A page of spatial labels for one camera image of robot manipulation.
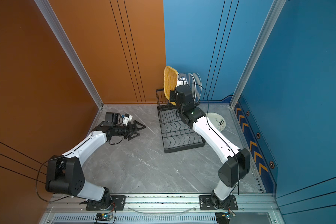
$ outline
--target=black mounting plate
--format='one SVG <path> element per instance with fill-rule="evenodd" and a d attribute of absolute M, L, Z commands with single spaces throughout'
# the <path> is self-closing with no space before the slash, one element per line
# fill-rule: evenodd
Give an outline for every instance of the black mounting plate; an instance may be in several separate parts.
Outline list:
<path fill-rule="evenodd" d="M 123 211 L 126 196 L 125 195 L 111 195 L 112 201 L 115 203 L 116 211 Z M 86 211 L 101 211 L 99 208 L 94 208 L 93 205 L 88 202 L 86 206 Z"/>
<path fill-rule="evenodd" d="M 199 203 L 200 203 L 200 210 L 218 210 L 215 209 L 212 202 L 211 202 L 211 195 L 200 195 L 199 196 Z M 236 211 L 238 209 L 237 207 L 237 200 L 235 198 L 234 195 L 229 195 L 228 196 L 228 201 L 230 203 L 227 204 L 227 206 L 222 209 L 222 210 L 232 210 L 232 211 Z"/>

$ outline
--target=blue wall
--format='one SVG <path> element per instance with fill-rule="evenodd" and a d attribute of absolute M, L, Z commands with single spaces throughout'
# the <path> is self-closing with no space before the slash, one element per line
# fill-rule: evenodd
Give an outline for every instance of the blue wall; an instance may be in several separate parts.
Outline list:
<path fill-rule="evenodd" d="M 315 208 L 336 192 L 309 198 L 336 191 L 336 178 L 308 186 L 336 177 L 336 0 L 286 1 L 242 95 L 276 159 L 287 224 L 330 222 L 316 217 L 336 206 Z"/>
<path fill-rule="evenodd" d="M 209 100 L 224 99 L 237 86 L 272 2 L 164 0 L 167 65 L 199 73 Z"/>

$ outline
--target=brown wall panel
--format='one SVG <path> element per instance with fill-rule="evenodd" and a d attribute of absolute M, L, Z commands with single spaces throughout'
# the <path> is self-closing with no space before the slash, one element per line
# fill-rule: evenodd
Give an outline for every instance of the brown wall panel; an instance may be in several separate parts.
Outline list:
<path fill-rule="evenodd" d="M 0 141 L 44 162 L 80 142 L 97 110 L 35 2 L 0 1 Z M 2 144 L 0 153 L 40 167 Z M 37 171 L 25 165 L 0 155 L 0 166 L 36 178 Z M 8 210 L 19 217 L 16 223 L 39 221 L 47 203 L 36 196 L 35 181 L 28 177 L 0 167 L 0 223 L 12 222 L 3 219 Z M 38 186 L 50 199 L 44 184 Z"/>
<path fill-rule="evenodd" d="M 104 103 L 156 102 L 166 66 L 163 0 L 49 2 Z"/>

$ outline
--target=dish rack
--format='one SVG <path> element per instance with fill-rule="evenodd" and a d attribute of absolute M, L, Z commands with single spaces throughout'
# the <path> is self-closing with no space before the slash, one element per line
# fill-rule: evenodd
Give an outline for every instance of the dish rack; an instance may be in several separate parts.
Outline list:
<path fill-rule="evenodd" d="M 164 90 L 157 89 L 156 94 L 164 153 L 203 147 L 205 140 L 177 117 L 177 107 L 166 99 Z"/>

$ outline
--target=plate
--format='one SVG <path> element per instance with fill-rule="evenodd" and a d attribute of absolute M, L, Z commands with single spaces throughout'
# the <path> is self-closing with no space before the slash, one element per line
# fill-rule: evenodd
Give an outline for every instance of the plate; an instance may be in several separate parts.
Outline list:
<path fill-rule="evenodd" d="M 224 130 L 226 124 L 225 124 L 225 119 L 221 115 L 217 113 L 209 112 L 208 118 L 211 121 L 211 123 L 213 123 L 214 127 L 218 129 L 218 131 L 221 132 L 222 130 Z"/>

